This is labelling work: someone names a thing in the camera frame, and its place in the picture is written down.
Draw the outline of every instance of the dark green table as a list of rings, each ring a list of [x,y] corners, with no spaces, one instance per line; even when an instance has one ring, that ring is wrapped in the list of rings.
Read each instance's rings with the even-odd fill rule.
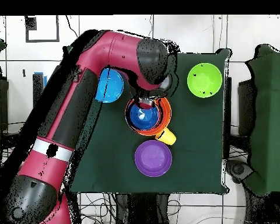
[[[245,183],[257,195],[280,192],[280,52],[260,45],[247,63],[258,92],[249,162],[255,173]]]
[[[146,177],[135,165],[136,148],[154,137],[136,134],[125,122],[124,109],[131,98],[125,85],[117,101],[103,104],[71,190],[88,193],[226,193],[221,185],[224,86],[222,84],[214,96],[200,99],[189,91],[187,75],[193,66],[209,62],[220,69],[224,80],[229,53],[228,49],[223,49],[218,54],[178,55],[179,86],[168,98],[172,107],[169,129],[177,141],[169,147],[173,162],[166,174],[158,178]]]

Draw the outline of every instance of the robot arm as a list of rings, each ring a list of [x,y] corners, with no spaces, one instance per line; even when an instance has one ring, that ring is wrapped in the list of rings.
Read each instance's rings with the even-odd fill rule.
[[[40,126],[32,150],[12,181],[5,200],[8,222],[40,224],[54,215],[68,214],[65,195],[61,201],[57,196],[104,68],[126,74],[131,91],[143,106],[149,107],[152,100],[166,95],[170,84],[161,87],[168,74],[163,43],[108,30],[90,31],[95,36],[81,48],[75,66],[67,71],[67,79]],[[72,46],[80,45],[80,40]],[[51,78],[65,73],[62,66],[66,65],[61,62]],[[61,218],[59,224],[71,224],[69,214]]]

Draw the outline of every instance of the cable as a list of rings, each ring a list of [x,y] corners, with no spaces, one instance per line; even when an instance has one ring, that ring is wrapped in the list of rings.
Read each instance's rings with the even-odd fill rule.
[[[14,122],[14,123],[9,123],[8,125],[10,124],[24,124],[25,122]]]
[[[153,29],[153,25],[152,25],[152,22],[151,22],[151,20],[152,20],[152,15],[150,15],[151,17],[149,18],[149,23],[150,23],[150,25],[152,26],[152,29]]]
[[[205,218],[199,222],[197,222],[196,224],[199,224],[205,220],[208,220],[208,219],[212,219],[212,218],[220,218],[220,219],[228,219],[228,220],[238,220],[238,221],[241,221],[241,222],[248,222],[248,223],[254,223],[254,224],[257,224],[257,222],[251,222],[251,221],[247,221],[247,220],[242,220],[242,219],[237,219],[237,218],[228,218],[228,217],[220,217],[220,216],[212,216],[212,217],[208,217],[208,218]],[[264,222],[264,223],[267,223],[267,224],[273,224],[273,223],[276,223],[276,222]]]
[[[110,197],[109,193],[108,193],[108,198],[109,198],[109,203],[110,203],[110,209],[112,211],[113,207],[112,207],[112,204],[111,204],[111,197]]]
[[[77,33],[74,31],[74,29],[71,28],[71,24],[69,23],[68,16],[66,15],[65,17],[66,17],[66,19],[67,19],[67,21],[68,21],[69,29],[71,29],[71,30],[75,33],[76,37],[78,38]]]
[[[215,52],[215,15],[212,15],[212,53]]]
[[[173,215],[177,214],[177,213],[180,211],[180,209],[181,209],[181,204],[178,202],[178,200],[174,200],[174,199],[173,199],[173,200],[169,200],[169,201],[168,201],[168,204],[169,204],[169,202],[171,202],[171,201],[176,201],[176,202],[178,203],[178,205],[179,205],[179,206],[178,206],[179,208],[178,208],[177,212],[172,213],[172,214],[168,214],[168,216],[173,216]]]
[[[245,157],[245,155],[248,155],[248,154],[242,154],[242,155],[236,155],[236,156],[229,156],[229,158]]]
[[[159,203],[158,203],[158,199],[156,199],[156,200],[157,200],[156,205],[157,205],[157,207],[158,207],[158,209],[159,209],[159,213],[160,213],[160,215],[161,215],[162,224],[165,224],[164,216],[163,216],[163,214],[162,214],[160,205],[159,205]]]
[[[177,224],[178,219],[179,219],[179,211],[177,211],[176,224]]]
[[[219,49],[220,49],[220,44],[221,44],[222,29],[223,29],[223,15],[221,15],[221,34],[220,34],[220,40],[219,40]]]

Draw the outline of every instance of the black cable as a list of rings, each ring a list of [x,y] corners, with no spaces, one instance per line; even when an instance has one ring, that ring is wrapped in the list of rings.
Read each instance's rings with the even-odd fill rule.
[[[220,49],[220,44],[221,44],[222,29],[223,29],[223,15],[221,15],[221,34],[220,34],[220,40],[219,40],[219,49]]]
[[[66,15],[65,17],[66,17],[66,19],[67,19],[67,21],[68,21],[69,29],[71,29],[71,30],[75,33],[76,37],[78,38],[77,33],[74,31],[74,29],[71,28],[71,24],[69,23],[68,16]]]
[[[229,158],[235,158],[235,157],[241,157],[241,156],[245,157],[245,155],[248,155],[248,154],[242,154],[242,155],[236,155],[236,156],[229,156]]]
[[[179,208],[178,208],[177,212],[175,212],[175,213],[173,213],[173,214],[169,214],[168,216],[173,216],[173,215],[177,214],[177,213],[180,211],[180,209],[181,209],[181,205],[180,205],[180,203],[178,202],[178,200],[174,200],[174,199],[173,199],[173,200],[170,200],[170,201],[168,201],[168,204],[169,204],[169,202],[171,202],[171,201],[176,201],[176,202],[178,203],[178,205],[179,205],[179,206],[178,206]]]
[[[112,211],[113,207],[111,205],[111,197],[110,197],[110,194],[108,193],[108,198],[109,198],[109,203],[110,203],[110,209]]]
[[[179,220],[178,220],[178,219],[179,219],[179,212],[180,212],[180,211],[177,211],[176,224],[177,224],[177,222],[179,221]]]
[[[8,123],[8,125],[10,124],[24,124],[25,122],[14,122],[14,123]]]
[[[98,201],[98,200],[102,200],[102,199],[103,199],[103,198],[98,198],[98,199],[94,200],[94,201],[92,202],[93,206],[96,207],[95,204],[94,204],[94,202],[96,202],[96,201]],[[89,206],[89,205],[84,206],[84,207],[81,208],[80,210],[85,209],[85,208],[88,207],[88,206]]]
[[[156,199],[156,200],[157,200],[156,205],[157,205],[157,207],[159,208],[159,213],[160,213],[160,215],[161,215],[162,224],[165,224],[164,216],[163,216],[163,214],[162,214],[160,205],[159,205],[159,203],[158,203],[158,199]]]
[[[152,26],[152,23],[151,23],[152,15],[150,15],[150,16],[151,16],[151,17],[149,18],[149,23],[150,23],[150,25]]]

